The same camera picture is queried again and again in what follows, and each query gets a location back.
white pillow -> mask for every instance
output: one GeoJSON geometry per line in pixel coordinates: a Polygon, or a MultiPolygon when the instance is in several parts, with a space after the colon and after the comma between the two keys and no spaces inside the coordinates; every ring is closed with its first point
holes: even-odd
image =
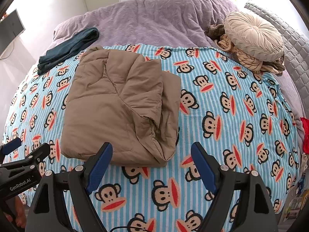
{"type": "Polygon", "coordinates": [[[284,54],[278,30],[256,14],[232,12],[224,21],[224,29],[237,48],[260,61],[274,61],[284,54]]]}

human hand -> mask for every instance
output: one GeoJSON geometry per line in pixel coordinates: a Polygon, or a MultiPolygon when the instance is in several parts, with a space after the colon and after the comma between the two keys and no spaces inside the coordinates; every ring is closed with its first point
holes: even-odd
{"type": "MultiPolygon", "coordinates": [[[[15,219],[15,223],[18,227],[21,228],[25,228],[26,227],[26,214],[25,214],[25,208],[23,203],[21,202],[21,199],[19,198],[19,196],[15,196],[15,210],[17,213],[16,219],[15,219]]],[[[12,216],[5,214],[5,216],[7,217],[7,219],[9,220],[9,222],[13,221],[12,216]]]]}

gray quilted headboard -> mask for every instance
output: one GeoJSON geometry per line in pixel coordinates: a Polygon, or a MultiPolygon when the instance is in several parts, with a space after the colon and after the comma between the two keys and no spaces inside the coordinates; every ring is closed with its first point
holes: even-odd
{"type": "Polygon", "coordinates": [[[299,92],[305,114],[309,116],[309,39],[267,9],[252,2],[247,2],[245,8],[271,22],[282,35],[284,64],[299,92]]]}

red cloth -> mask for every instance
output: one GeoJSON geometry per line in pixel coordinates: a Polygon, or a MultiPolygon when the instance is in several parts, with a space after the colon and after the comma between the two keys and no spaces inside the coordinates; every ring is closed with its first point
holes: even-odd
{"type": "Polygon", "coordinates": [[[302,127],[305,130],[305,138],[302,149],[304,153],[309,154],[309,119],[301,117],[300,120],[302,121],[302,127]]]}

television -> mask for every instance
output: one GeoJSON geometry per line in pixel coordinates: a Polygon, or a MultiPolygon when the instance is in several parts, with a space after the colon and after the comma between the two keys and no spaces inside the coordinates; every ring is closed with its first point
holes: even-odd
{"type": "Polygon", "coordinates": [[[24,30],[25,28],[16,9],[0,21],[0,56],[24,30]]]}

